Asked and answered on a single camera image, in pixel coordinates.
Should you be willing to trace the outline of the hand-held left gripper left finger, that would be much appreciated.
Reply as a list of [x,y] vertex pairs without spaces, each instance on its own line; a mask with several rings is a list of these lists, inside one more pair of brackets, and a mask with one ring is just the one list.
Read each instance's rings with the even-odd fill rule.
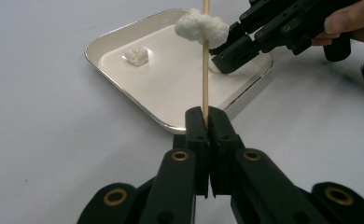
[[196,195],[208,195],[208,134],[199,106],[186,111],[185,127],[162,159],[139,224],[194,224]]

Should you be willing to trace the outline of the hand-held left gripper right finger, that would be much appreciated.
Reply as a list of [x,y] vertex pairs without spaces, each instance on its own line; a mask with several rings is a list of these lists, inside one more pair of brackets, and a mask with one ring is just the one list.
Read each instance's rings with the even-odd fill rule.
[[213,193],[231,196],[238,222],[328,224],[266,153],[244,146],[223,110],[209,109],[208,128]]

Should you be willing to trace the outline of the wooden skewer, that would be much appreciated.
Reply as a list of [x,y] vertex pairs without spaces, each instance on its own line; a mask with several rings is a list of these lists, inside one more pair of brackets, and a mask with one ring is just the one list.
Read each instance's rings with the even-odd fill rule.
[[[210,14],[210,0],[203,0],[203,14]],[[205,128],[208,127],[209,117],[209,41],[205,38],[203,41],[203,121]]]

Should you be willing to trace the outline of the white tofu cube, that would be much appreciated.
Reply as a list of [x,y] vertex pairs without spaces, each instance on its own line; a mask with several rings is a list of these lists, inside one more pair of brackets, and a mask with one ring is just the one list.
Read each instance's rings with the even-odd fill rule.
[[124,52],[126,60],[135,66],[141,66],[148,62],[148,51],[143,47],[134,47]]
[[201,45],[208,40],[209,48],[216,49],[227,41],[229,25],[220,17],[202,14],[199,9],[191,8],[175,24],[175,33]]

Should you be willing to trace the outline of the square metal tray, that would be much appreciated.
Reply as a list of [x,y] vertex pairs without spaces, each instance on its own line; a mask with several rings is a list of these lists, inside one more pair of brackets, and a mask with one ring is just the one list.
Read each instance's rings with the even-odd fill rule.
[[[170,9],[94,39],[87,60],[113,85],[170,133],[185,131],[185,112],[202,104],[202,46],[175,33],[186,11]],[[148,62],[135,66],[127,49],[143,47]],[[271,81],[269,53],[261,53],[229,75],[209,73],[209,104],[237,116]]]

